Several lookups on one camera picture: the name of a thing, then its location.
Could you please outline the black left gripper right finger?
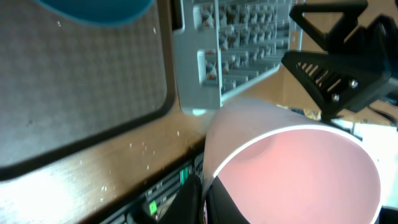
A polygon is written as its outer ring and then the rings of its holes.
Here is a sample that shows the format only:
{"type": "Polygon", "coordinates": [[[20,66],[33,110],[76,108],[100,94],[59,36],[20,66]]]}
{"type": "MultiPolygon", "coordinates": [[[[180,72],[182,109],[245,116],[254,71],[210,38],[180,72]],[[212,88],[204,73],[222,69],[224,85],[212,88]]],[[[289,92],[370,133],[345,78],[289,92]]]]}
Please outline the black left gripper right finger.
{"type": "Polygon", "coordinates": [[[249,224],[218,177],[206,196],[207,222],[212,224],[249,224]]]}

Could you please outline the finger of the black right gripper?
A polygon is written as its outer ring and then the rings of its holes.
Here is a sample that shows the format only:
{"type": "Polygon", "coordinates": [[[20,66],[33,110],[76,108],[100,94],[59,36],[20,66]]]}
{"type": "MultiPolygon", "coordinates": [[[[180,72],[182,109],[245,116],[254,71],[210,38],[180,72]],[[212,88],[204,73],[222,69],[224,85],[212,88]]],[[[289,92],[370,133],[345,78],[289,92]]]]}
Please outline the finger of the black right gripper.
{"type": "Polygon", "coordinates": [[[282,63],[317,104],[323,119],[333,119],[342,110],[359,112],[384,93],[371,93],[376,85],[358,81],[359,70],[349,55],[290,51],[282,63]]]}
{"type": "Polygon", "coordinates": [[[294,6],[290,17],[321,49],[341,52],[367,6],[367,1],[305,3],[294,6]]]}

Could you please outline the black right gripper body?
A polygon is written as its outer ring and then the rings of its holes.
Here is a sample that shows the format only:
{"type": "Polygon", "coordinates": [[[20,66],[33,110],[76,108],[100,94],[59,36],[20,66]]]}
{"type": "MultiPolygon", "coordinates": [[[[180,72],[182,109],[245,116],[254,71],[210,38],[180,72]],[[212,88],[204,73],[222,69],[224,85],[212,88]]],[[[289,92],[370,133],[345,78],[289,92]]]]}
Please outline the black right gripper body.
{"type": "Polygon", "coordinates": [[[376,85],[371,93],[384,91],[381,98],[397,102],[397,25],[380,15],[367,27],[358,26],[344,42],[344,53],[354,58],[358,81],[376,85]]]}

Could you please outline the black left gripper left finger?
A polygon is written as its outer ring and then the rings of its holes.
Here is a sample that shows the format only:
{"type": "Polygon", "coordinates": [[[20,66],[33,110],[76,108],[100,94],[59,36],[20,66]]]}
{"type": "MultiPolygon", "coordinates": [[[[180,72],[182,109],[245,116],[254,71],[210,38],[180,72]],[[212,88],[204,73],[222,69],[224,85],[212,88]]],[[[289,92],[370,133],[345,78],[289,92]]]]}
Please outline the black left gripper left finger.
{"type": "Polygon", "coordinates": [[[201,180],[190,174],[158,224],[197,224],[201,203],[201,180]]]}

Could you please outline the pink cup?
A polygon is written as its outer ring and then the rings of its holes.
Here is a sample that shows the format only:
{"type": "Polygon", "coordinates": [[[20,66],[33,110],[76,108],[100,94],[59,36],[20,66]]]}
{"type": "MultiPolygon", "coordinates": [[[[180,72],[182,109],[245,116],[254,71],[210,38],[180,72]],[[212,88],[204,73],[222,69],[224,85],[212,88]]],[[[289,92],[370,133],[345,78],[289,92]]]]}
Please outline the pink cup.
{"type": "Polygon", "coordinates": [[[203,188],[215,179],[250,223],[374,223],[381,209],[377,162],[358,138],[260,100],[214,115],[203,188]]]}

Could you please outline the dark blue plate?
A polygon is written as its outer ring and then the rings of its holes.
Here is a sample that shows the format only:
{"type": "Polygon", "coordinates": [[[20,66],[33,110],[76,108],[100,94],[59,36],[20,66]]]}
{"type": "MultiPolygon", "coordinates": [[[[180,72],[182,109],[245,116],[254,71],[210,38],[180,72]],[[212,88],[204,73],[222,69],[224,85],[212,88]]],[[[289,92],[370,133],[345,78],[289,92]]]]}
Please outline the dark blue plate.
{"type": "Polygon", "coordinates": [[[64,18],[94,26],[123,26],[143,16],[154,0],[36,0],[64,18]]]}

